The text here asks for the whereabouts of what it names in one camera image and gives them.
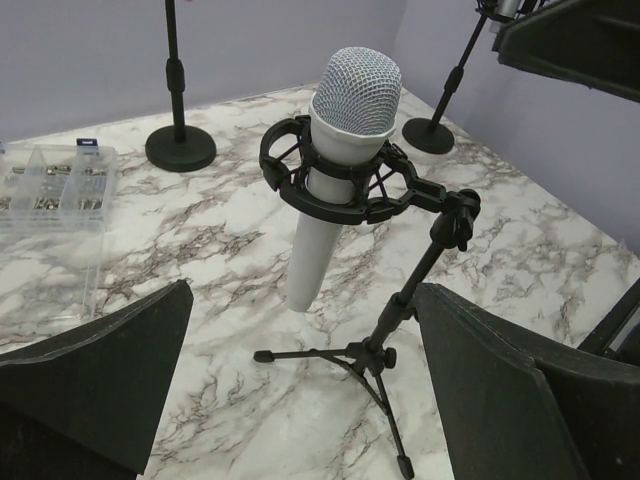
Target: round stand base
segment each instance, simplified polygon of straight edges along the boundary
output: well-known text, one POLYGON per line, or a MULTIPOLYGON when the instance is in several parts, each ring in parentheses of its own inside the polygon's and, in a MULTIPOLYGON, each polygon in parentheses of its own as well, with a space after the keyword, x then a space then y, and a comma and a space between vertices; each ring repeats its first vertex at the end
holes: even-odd
POLYGON ((187 139, 177 143, 174 126, 163 127, 147 139, 145 152, 156 167, 169 172, 193 172, 207 167, 216 158, 216 143, 204 130, 186 127, 187 139))
POLYGON ((438 124, 435 130, 428 130, 431 120, 413 118, 404 124, 402 136, 412 147, 434 155, 449 153, 454 145, 453 133, 438 124))

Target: tripod stand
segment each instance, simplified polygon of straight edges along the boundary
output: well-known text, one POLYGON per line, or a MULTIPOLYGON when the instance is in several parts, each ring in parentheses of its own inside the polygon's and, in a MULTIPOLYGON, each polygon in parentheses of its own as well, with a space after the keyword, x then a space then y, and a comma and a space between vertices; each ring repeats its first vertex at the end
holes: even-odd
POLYGON ((397 353, 393 348, 384 348, 384 342, 404 320, 415 315, 413 296, 418 285, 427 276, 433 265, 446 249, 458 248, 466 251, 467 242, 473 235, 473 222, 480 213, 480 197, 473 190, 462 190, 459 193, 449 192, 442 203, 441 215, 431 228, 433 243, 410 275, 402 290, 391 296, 378 318, 378 325, 371 336, 361 342, 349 343, 341 350, 311 349, 303 352, 277 352, 261 350, 254 353, 253 358, 259 363, 272 363, 279 359, 323 358, 349 372, 371 395, 375 403, 389 420, 393 440, 398 450, 398 465, 402 476, 406 479, 414 477, 413 466, 406 455, 393 410, 382 381, 385 368, 392 369, 396 365, 397 353), (352 359, 353 362, 338 357, 352 359), (365 377, 369 371, 375 380, 378 391, 370 385, 365 377))

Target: rubber foot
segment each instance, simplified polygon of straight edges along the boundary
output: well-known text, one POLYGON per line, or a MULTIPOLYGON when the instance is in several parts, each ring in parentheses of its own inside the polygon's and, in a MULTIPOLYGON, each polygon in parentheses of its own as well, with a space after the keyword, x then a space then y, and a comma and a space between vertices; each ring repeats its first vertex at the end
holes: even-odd
POLYGON ((147 159, 169 172, 194 172, 211 165, 216 158, 216 143, 204 130, 185 127, 186 139, 176 142, 175 127, 170 125, 153 132, 147 139, 147 159))
POLYGON ((258 363, 273 363, 276 357, 271 350, 258 350, 253 354, 253 359, 258 363))
POLYGON ((413 472, 413 465, 411 465, 411 459, 409 457, 403 457, 398 455, 398 465, 400 466, 400 472, 402 476, 407 480, 411 480, 416 476, 413 472))
POLYGON ((413 118, 402 127, 402 136, 414 148, 434 155, 444 155, 453 149, 453 133, 444 125, 438 124, 435 130, 427 127, 431 120, 413 118))

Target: screw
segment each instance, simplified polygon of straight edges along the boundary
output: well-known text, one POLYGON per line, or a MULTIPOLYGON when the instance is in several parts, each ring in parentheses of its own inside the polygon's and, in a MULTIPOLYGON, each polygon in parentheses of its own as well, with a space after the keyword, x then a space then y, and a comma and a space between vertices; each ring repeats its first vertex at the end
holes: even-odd
POLYGON ((62 192, 64 189, 64 184, 62 185, 42 185, 40 190, 44 190, 45 192, 62 192))
POLYGON ((8 186, 17 185, 19 181, 20 181, 20 176, 17 174, 7 175, 6 177, 4 177, 4 183, 5 185, 8 185, 8 186))
POLYGON ((11 197, 0 198, 0 210, 7 210, 11 204, 11 197))
POLYGON ((71 165, 52 165, 47 170, 47 173, 52 172, 52 175, 62 174, 69 175, 71 173, 71 165))
POLYGON ((104 177, 107 175, 107 171, 104 168, 94 169, 92 167, 87 167, 84 169, 84 173, 92 177, 104 177))

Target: tripod leg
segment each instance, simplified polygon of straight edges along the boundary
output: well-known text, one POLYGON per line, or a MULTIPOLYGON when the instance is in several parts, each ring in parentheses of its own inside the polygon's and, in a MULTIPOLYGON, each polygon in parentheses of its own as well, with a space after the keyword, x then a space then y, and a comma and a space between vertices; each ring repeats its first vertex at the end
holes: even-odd
POLYGON ((303 352, 272 352, 271 350, 258 350, 254 352, 253 359, 258 363, 273 363, 276 360, 286 358, 325 358, 327 357, 344 357, 346 350, 305 350, 303 352))
POLYGON ((396 448, 398 449, 398 465, 400 466, 400 471, 402 472, 402 476, 407 480, 412 479, 415 474, 413 472, 413 465, 411 464, 411 459, 407 457, 404 446, 402 445, 402 439, 400 438, 400 432, 398 431, 398 425, 396 424, 396 419, 393 416, 393 411, 391 410, 391 403, 389 403, 389 397, 387 396, 387 391, 384 388, 384 383, 382 382, 382 377, 380 375, 376 375, 374 377, 376 379, 376 385, 378 386, 378 391, 380 392, 380 398, 382 399, 385 407, 383 409, 387 419, 389 420, 389 425, 391 426, 391 433, 393 434, 393 440, 396 444, 396 448))

